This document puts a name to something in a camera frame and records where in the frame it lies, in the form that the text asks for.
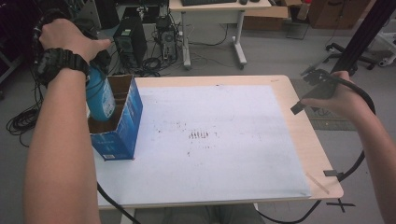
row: trousers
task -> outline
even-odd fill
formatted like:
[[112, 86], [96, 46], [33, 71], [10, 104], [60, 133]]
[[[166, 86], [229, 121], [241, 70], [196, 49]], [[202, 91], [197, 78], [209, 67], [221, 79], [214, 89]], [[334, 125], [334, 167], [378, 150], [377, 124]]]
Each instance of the trousers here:
[[165, 208], [163, 224], [263, 224], [250, 204], [210, 205]]

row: white table leg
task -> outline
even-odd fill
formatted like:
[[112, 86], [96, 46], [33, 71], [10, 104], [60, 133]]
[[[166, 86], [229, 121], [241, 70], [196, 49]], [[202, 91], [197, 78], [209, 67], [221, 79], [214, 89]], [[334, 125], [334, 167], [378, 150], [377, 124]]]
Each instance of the white table leg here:
[[[134, 217], [134, 208], [125, 208], [125, 211]], [[120, 224], [133, 224], [133, 222], [125, 215], [122, 215]]]
[[244, 51], [242, 51], [240, 39], [241, 39], [241, 33], [242, 33], [242, 25], [244, 24], [244, 16], [245, 16], [245, 11], [239, 11], [238, 15], [238, 24], [236, 27], [236, 36], [233, 36], [233, 45], [235, 46], [236, 54], [238, 55], [239, 62], [241, 63], [241, 67], [245, 64], [247, 64], [247, 59], [245, 58]]
[[184, 67], [187, 70], [191, 69], [191, 60], [190, 60], [190, 49], [189, 49], [189, 39], [187, 38], [187, 33], [186, 33], [186, 20], [185, 17], [186, 12], [181, 12], [181, 30], [183, 32], [183, 63]]

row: forearm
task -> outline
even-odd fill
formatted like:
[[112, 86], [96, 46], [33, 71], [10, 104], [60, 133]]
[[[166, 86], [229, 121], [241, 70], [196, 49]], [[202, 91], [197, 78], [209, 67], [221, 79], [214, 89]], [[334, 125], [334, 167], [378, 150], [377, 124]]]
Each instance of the forearm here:
[[92, 223], [85, 217], [99, 222], [85, 108], [84, 74], [63, 69], [49, 84], [29, 148], [24, 192], [27, 223], [56, 223], [59, 219]]
[[375, 196], [386, 223], [396, 223], [396, 146], [379, 119], [371, 112], [354, 122], [361, 138]]

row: floor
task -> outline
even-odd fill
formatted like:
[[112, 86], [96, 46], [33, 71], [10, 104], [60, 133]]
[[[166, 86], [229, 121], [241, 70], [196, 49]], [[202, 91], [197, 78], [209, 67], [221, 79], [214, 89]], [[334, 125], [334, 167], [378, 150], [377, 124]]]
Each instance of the floor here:
[[[244, 31], [241, 38], [247, 65], [243, 70], [237, 63], [233, 52], [232, 33], [234, 25], [229, 26], [226, 40], [215, 47], [191, 45], [192, 69], [187, 71], [181, 63], [161, 71], [162, 76], [229, 76], [229, 75], [286, 75], [289, 78], [300, 78], [299, 73], [311, 63], [322, 59], [326, 54], [326, 44], [336, 42], [346, 46], [352, 31], [318, 31], [309, 29], [304, 40], [286, 38], [288, 24], [280, 31]], [[189, 26], [190, 41], [217, 43], [225, 34], [225, 25]], [[149, 44], [148, 55], [152, 50]], [[382, 59], [389, 52], [378, 44], [373, 44], [366, 55]], [[320, 67], [328, 71], [336, 60], [330, 60]], [[353, 81], [366, 90], [373, 98], [377, 115], [385, 124], [388, 132], [396, 139], [396, 119], [393, 118], [396, 106], [396, 63], [386, 67], [376, 66], [372, 71], [359, 63], [359, 70]], [[14, 72], [0, 90], [5, 99], [0, 101], [0, 223], [22, 223], [22, 184], [27, 147], [20, 144], [18, 136], [6, 130], [6, 123], [34, 103], [34, 82], [28, 66], [22, 66]], [[317, 131], [327, 156], [338, 172], [347, 170], [358, 158], [361, 143], [356, 132]], [[31, 132], [21, 140], [29, 144]], [[371, 177], [366, 163], [350, 178], [342, 183], [345, 195], [341, 198], [343, 207], [328, 205], [337, 200], [323, 201], [303, 223], [382, 223], [375, 202]], [[298, 220], [305, 215], [314, 202], [280, 202], [259, 203], [259, 210], [265, 215], [282, 220]], [[139, 209], [136, 217], [142, 223], [161, 223], [163, 208]], [[116, 210], [101, 211], [104, 224], [120, 223], [120, 213]]]

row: paper on table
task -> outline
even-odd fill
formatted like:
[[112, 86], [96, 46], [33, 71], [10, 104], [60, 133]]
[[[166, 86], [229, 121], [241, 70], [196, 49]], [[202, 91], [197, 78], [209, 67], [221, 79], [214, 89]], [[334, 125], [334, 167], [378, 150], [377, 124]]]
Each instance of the paper on table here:
[[[99, 181], [119, 203], [221, 203], [310, 196], [270, 86], [139, 91], [144, 109], [135, 160], [96, 160]], [[100, 199], [99, 204], [107, 203]]]

